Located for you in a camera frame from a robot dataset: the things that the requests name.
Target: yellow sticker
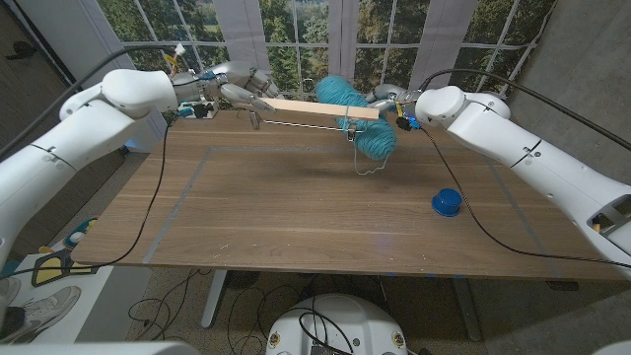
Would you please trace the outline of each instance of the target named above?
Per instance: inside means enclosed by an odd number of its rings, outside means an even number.
[[[61,259],[53,257],[43,262],[40,267],[61,267]],[[38,270],[35,284],[61,276],[61,270]]]

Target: metal rod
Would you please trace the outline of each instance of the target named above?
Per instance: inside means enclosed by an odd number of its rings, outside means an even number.
[[[326,129],[326,130],[336,130],[336,131],[340,131],[340,132],[347,132],[347,129],[342,129],[342,128],[335,128],[335,127],[325,127],[325,126],[316,126],[316,125],[311,125],[311,124],[302,124],[302,123],[292,123],[292,122],[279,122],[279,121],[272,121],[272,120],[267,120],[267,119],[263,119],[263,122],[265,123],[272,123],[272,124],[282,124],[282,125],[288,125],[288,126],[293,126],[293,127],[305,127],[305,128],[317,128],[317,129]],[[364,131],[355,131],[355,133],[363,133]]]

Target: black cable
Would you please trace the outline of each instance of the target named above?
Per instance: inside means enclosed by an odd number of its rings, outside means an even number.
[[[188,281],[190,281],[190,279],[195,276],[196,274],[202,274],[201,272],[199,272],[199,270],[197,270],[196,272],[193,272],[193,270],[188,272],[188,275],[186,276],[185,279],[183,279],[182,281],[178,282],[177,284],[175,284],[171,289],[169,289],[169,291],[165,294],[165,296],[163,296],[162,299],[158,299],[158,298],[148,298],[148,299],[142,299],[138,302],[136,302],[135,304],[131,305],[131,307],[127,310],[127,316],[130,317],[133,320],[137,320],[137,321],[143,321],[143,322],[147,322],[148,324],[145,324],[145,329],[138,335],[136,336],[136,341],[140,340],[140,338],[143,337],[143,335],[145,335],[147,332],[149,332],[149,330],[151,330],[153,328],[153,326],[157,326],[158,329],[160,330],[160,332],[155,335],[152,340],[157,340],[160,336],[162,336],[163,339],[166,339],[166,335],[165,332],[169,329],[169,327],[171,326],[171,324],[173,324],[173,322],[175,321],[175,319],[177,318],[177,315],[179,315],[179,312],[181,311],[182,305],[184,303],[184,300],[186,298],[186,292],[188,289]],[[184,295],[182,296],[179,308],[177,310],[177,312],[175,313],[174,317],[171,318],[171,307],[169,307],[169,304],[167,303],[167,297],[175,290],[177,289],[179,286],[181,286],[182,284],[186,283],[186,286],[184,288]],[[156,315],[154,316],[153,319],[138,319],[135,318],[131,315],[131,310],[136,306],[139,305],[143,302],[148,302],[148,301],[156,301],[160,304],[160,306],[158,307],[158,310],[156,311]],[[160,315],[160,311],[162,310],[162,306],[165,306],[167,308],[167,320],[165,321],[165,325],[159,325],[158,324],[158,316]]]
[[[258,309],[256,311],[256,323],[258,325],[258,330],[265,337],[265,339],[269,338],[269,334],[265,335],[265,331],[263,331],[263,326],[260,323],[260,319],[261,319],[261,316],[263,314],[263,310],[265,309],[265,302],[267,300],[267,297],[269,297],[269,295],[271,295],[272,293],[276,292],[277,290],[284,289],[284,288],[287,288],[287,289],[290,289],[290,290],[294,291],[294,293],[296,294],[297,299],[300,300],[300,294],[298,293],[298,291],[295,288],[293,288],[292,286],[289,286],[289,285],[278,286],[278,287],[273,288],[271,291],[268,291],[267,293],[264,294],[263,298],[258,303]]]
[[[509,247],[508,245],[502,243],[497,238],[493,237],[493,235],[491,235],[484,228],[484,226],[482,226],[480,221],[478,221],[477,217],[475,216],[475,213],[473,213],[473,209],[471,208],[471,205],[469,204],[469,200],[466,198],[466,195],[464,194],[464,191],[462,190],[462,186],[460,185],[460,182],[458,182],[456,176],[454,175],[454,172],[452,172],[452,168],[450,168],[450,165],[447,163],[447,160],[443,156],[443,153],[441,153],[441,150],[439,149],[438,144],[436,144],[436,141],[434,140],[434,138],[430,135],[430,133],[427,130],[425,130],[425,128],[421,128],[421,130],[423,132],[425,132],[425,134],[427,134],[427,137],[432,141],[432,144],[434,145],[434,148],[436,148],[436,152],[438,153],[439,157],[443,161],[443,164],[445,165],[445,168],[447,168],[447,171],[452,176],[452,179],[456,183],[457,189],[460,190],[460,194],[462,195],[462,200],[464,201],[464,204],[466,204],[466,208],[469,210],[469,213],[471,214],[471,217],[473,218],[473,221],[475,221],[475,224],[477,224],[477,226],[480,228],[480,230],[482,232],[484,232],[484,234],[487,235],[491,240],[493,240],[493,242],[497,243],[498,245],[500,245],[501,247],[503,247],[505,249],[508,249],[508,250],[510,250],[512,252],[516,252],[516,253],[523,254],[523,255],[538,256],[538,257],[548,257],[548,258],[556,258],[556,259],[564,259],[564,260],[578,260],[578,261],[600,262],[600,263],[606,263],[606,264],[615,265],[615,266],[622,266],[622,267],[631,268],[630,264],[626,264],[626,263],[618,262],[618,261],[611,261],[611,260],[592,258],[592,257],[566,256],[566,255],[544,254],[544,253],[539,253],[539,252],[523,251],[523,250],[519,250],[519,249],[516,249],[516,248]]]
[[[138,305],[140,305],[141,303],[144,303],[144,302],[150,302],[150,301],[155,301],[155,302],[160,303],[160,304],[161,304],[161,307],[162,307],[162,304],[165,304],[165,306],[167,306],[167,322],[168,322],[168,321],[169,321],[169,319],[171,318],[171,307],[169,307],[169,305],[168,305],[168,304],[166,304],[164,300],[161,300],[161,299],[159,299],[159,298],[148,298],[148,299],[142,299],[142,300],[140,300],[140,301],[136,302],[135,304],[131,305],[131,307],[129,307],[129,309],[127,310],[127,316],[128,316],[130,319],[132,319],[132,320],[145,322],[145,330],[143,330],[143,332],[141,332],[138,336],[136,336],[136,340],[139,340],[139,339],[140,339],[143,335],[145,335],[145,333],[147,333],[147,331],[149,331],[149,329],[151,329],[151,327],[152,327],[152,326],[154,326],[154,325],[155,325],[155,326],[157,326],[157,327],[158,327],[158,328],[160,328],[160,329],[164,328],[163,326],[161,326],[161,325],[159,325],[159,324],[157,323],[158,316],[160,315],[160,309],[161,309],[161,308],[158,308],[158,311],[156,312],[156,316],[155,316],[153,319],[139,319],[139,318],[136,318],[136,317],[134,317],[134,316],[132,316],[132,315],[131,315],[131,310],[133,310],[133,308],[134,308],[135,306],[138,306]]]
[[[175,319],[177,318],[177,316],[179,315],[179,312],[181,311],[181,308],[184,306],[184,301],[186,300],[186,293],[188,293],[188,284],[190,282],[190,279],[193,278],[193,276],[195,276],[197,273],[199,272],[199,270],[193,272],[193,270],[190,270],[188,272],[188,276],[186,277],[186,279],[184,280],[186,285],[184,286],[184,294],[181,297],[181,301],[179,302],[179,307],[177,308],[177,311],[175,312],[174,317],[171,320],[168,320],[167,324],[165,325],[165,327],[158,333],[158,335],[154,336],[153,340],[158,339],[161,335],[163,336],[163,338],[165,337],[165,332],[169,329],[169,327],[171,326],[171,324],[174,323]],[[163,301],[167,298],[167,296],[173,291],[175,290],[177,287],[179,287],[183,282],[180,282],[179,284],[175,285],[166,295],[165,297],[163,297]]]
[[[90,69],[88,74],[86,74],[83,78],[79,79],[77,82],[75,82],[70,87],[68,87],[66,91],[64,91],[60,96],[58,96],[57,99],[55,99],[55,101],[53,101],[52,104],[50,104],[50,106],[48,106],[42,113],[40,113],[39,116],[33,122],[31,122],[25,129],[23,129],[22,132],[20,132],[14,139],[12,139],[11,142],[7,143],[7,145],[2,147],[2,149],[0,149],[0,158],[4,157],[10,150],[15,148],[20,142],[22,142],[22,140],[24,140],[29,133],[33,132],[37,128],[37,126],[46,119],[48,114],[51,113],[59,104],[61,104],[63,100],[70,97],[76,90],[78,90],[83,84],[85,84],[86,81],[88,81],[88,79],[90,79],[93,75],[95,75],[99,70],[103,69],[113,59],[115,59],[116,57],[122,54],[130,53],[136,50],[146,50],[146,49],[161,49],[161,50],[167,50],[169,52],[174,51],[173,48],[163,46],[163,45],[143,44],[143,45],[136,45],[133,47],[123,48],[121,50],[118,50],[108,55],[105,59],[103,59],[101,62],[95,65],[92,69]]]
[[[260,292],[263,295],[263,298],[265,297],[265,292],[263,292],[263,290],[259,289],[258,287],[250,287],[248,289],[245,289],[245,290],[241,291],[240,294],[237,295],[237,298],[234,300],[232,306],[230,307],[230,312],[228,313],[228,325],[226,326],[226,337],[228,338],[228,346],[230,347],[231,354],[234,354],[234,355],[237,355],[237,351],[235,351],[235,346],[237,346],[239,341],[241,341],[242,339],[244,339],[246,337],[244,336],[241,339],[237,340],[237,343],[235,343],[235,345],[233,345],[232,341],[230,340],[230,322],[232,320],[233,312],[235,311],[235,305],[237,304],[237,301],[239,300],[239,298],[242,295],[244,295],[246,292],[249,292],[249,291],[258,291],[258,292]],[[242,347],[242,351],[243,351],[246,343],[247,343],[247,341],[245,341],[244,346]]]
[[[493,74],[493,73],[489,73],[483,70],[477,70],[477,69],[460,69],[460,68],[453,68],[453,69],[446,69],[446,70],[441,70],[439,72],[436,72],[432,75],[430,75],[427,79],[425,79],[425,81],[423,82],[423,84],[421,84],[421,87],[419,88],[419,91],[424,92],[428,85],[430,84],[430,82],[432,81],[432,79],[436,78],[437,76],[443,75],[443,74],[448,74],[448,73],[471,73],[471,74],[477,74],[477,75],[486,75],[488,77],[491,77],[493,79],[499,80],[504,84],[507,84],[509,86],[512,86],[516,89],[519,89],[521,91],[523,91],[524,93],[560,110],[561,112],[567,114],[568,116],[576,119],[577,121],[583,123],[585,126],[593,129],[594,131],[602,134],[603,136],[611,139],[612,141],[616,142],[617,144],[619,144],[621,147],[623,147],[624,149],[628,150],[631,152],[631,143],[627,142],[626,140],[620,138],[619,136],[617,136],[616,134],[608,131],[607,129],[589,121],[588,119],[584,118],[583,116],[579,115],[578,113],[573,112],[572,110],[568,109],[565,106],[561,106],[558,103],[555,103],[554,101],[552,101],[551,99],[548,99],[547,97],[545,97],[544,95],[531,90],[525,86],[522,86],[518,83],[515,83],[513,81],[510,81],[506,78],[503,78],[499,75]]]
[[[333,326],[335,326],[335,328],[337,329],[337,331],[339,331],[340,334],[342,334],[342,336],[344,337],[344,340],[346,340],[346,344],[348,345],[348,348],[351,349],[350,353],[347,353],[346,351],[334,348],[328,344],[324,344],[321,340],[319,340],[318,338],[314,337],[311,333],[309,333],[309,331],[307,330],[307,328],[305,327],[305,325],[303,324],[303,317],[304,316],[308,316],[311,314],[316,314],[318,317],[324,318],[325,320],[327,320],[328,322],[330,322]],[[322,314],[316,312],[316,311],[309,311],[309,312],[305,312],[303,314],[301,314],[298,317],[298,324],[300,325],[300,328],[303,329],[303,332],[309,337],[311,338],[313,341],[315,341],[316,343],[318,343],[319,345],[321,345],[322,347],[324,347],[327,350],[332,351],[333,353],[338,353],[338,354],[342,354],[342,355],[352,355],[353,354],[353,347],[351,346],[351,342],[348,340],[348,337],[346,336],[346,334],[344,333],[344,331],[342,331],[342,329],[331,319],[328,319],[326,316],[323,316]]]
[[[102,266],[109,266],[112,264],[115,264],[121,260],[123,260],[124,258],[126,258],[131,251],[136,248],[136,245],[138,244],[138,241],[140,241],[140,236],[142,235],[142,231],[145,228],[145,224],[147,223],[147,218],[149,218],[149,212],[151,211],[151,207],[154,204],[154,201],[156,200],[156,196],[158,195],[158,191],[160,190],[160,185],[162,184],[162,177],[165,173],[165,160],[166,160],[166,154],[167,154],[167,135],[169,134],[169,126],[167,126],[167,129],[165,130],[165,140],[163,141],[163,147],[162,147],[162,165],[160,167],[160,176],[158,177],[158,184],[156,185],[156,191],[154,192],[154,195],[151,197],[151,201],[149,202],[149,206],[147,207],[147,213],[145,213],[145,217],[142,220],[142,224],[140,225],[140,230],[138,231],[138,236],[136,237],[136,240],[134,241],[134,243],[131,245],[131,247],[120,257],[109,261],[109,262],[105,262],[102,264],[96,264],[96,265],[90,265],[90,266],[78,266],[78,267],[73,267],[73,266],[47,266],[47,267],[33,267],[33,268],[28,268],[28,269],[24,269],[24,270],[20,270],[20,271],[15,271],[12,272],[8,275],[5,276],[1,276],[0,280],[4,280],[6,278],[12,277],[12,276],[16,276],[16,275],[20,275],[23,273],[27,273],[27,272],[33,272],[33,271],[38,271],[38,270],[85,270],[85,269],[92,269],[95,267],[102,267]]]

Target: table leg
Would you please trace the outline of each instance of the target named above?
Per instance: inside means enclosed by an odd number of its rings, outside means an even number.
[[[464,318],[464,326],[466,327],[466,334],[471,341],[482,340],[482,332],[480,331],[480,323],[477,320],[477,313],[475,312],[475,306],[473,305],[473,298],[471,297],[471,290],[469,289],[469,283],[465,278],[452,279],[454,284],[454,290],[456,291],[457,302],[460,304],[460,311]]]
[[[215,323],[217,311],[221,304],[221,297],[224,294],[224,283],[226,282],[227,274],[228,270],[215,270],[213,274],[213,281],[210,284],[210,290],[208,290],[206,307],[204,307],[204,314],[201,316],[201,326],[206,329]]]

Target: wooden table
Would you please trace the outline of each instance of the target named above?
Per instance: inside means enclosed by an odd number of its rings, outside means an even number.
[[[253,131],[246,116],[222,111],[212,120],[175,124],[162,187],[138,246],[120,264],[622,279],[607,265],[501,248],[465,208],[453,218],[437,214],[432,197],[456,186],[422,132],[395,128],[398,148],[386,169],[363,177],[353,167],[352,143],[340,132],[272,124]],[[442,129],[431,133],[476,215],[498,239],[517,249],[598,257],[553,205],[507,168],[461,147]],[[73,251],[76,261],[106,262],[130,248],[161,159],[162,146]],[[358,164],[364,171],[381,163],[359,153]]]

